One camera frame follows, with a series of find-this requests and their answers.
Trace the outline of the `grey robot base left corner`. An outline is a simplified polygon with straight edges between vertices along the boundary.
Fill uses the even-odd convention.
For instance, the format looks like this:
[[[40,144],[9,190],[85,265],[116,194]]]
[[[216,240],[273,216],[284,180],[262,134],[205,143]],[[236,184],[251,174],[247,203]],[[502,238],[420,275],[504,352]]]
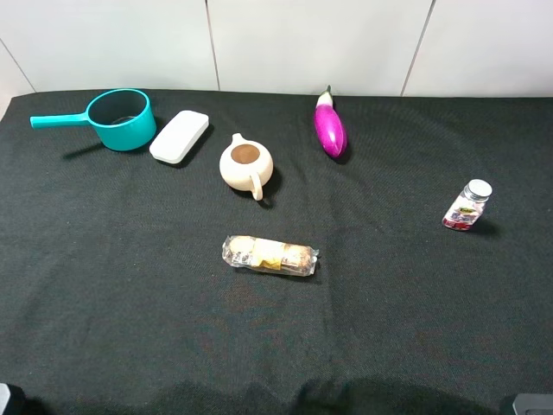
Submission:
[[[0,384],[0,415],[10,413],[11,390],[7,384]]]

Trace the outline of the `grey robot base right corner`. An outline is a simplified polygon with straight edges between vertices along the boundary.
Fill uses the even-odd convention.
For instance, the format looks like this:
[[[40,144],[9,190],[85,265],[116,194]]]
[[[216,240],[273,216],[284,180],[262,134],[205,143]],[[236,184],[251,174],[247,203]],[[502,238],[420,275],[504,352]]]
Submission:
[[[515,415],[553,415],[553,394],[520,393],[512,409]]]

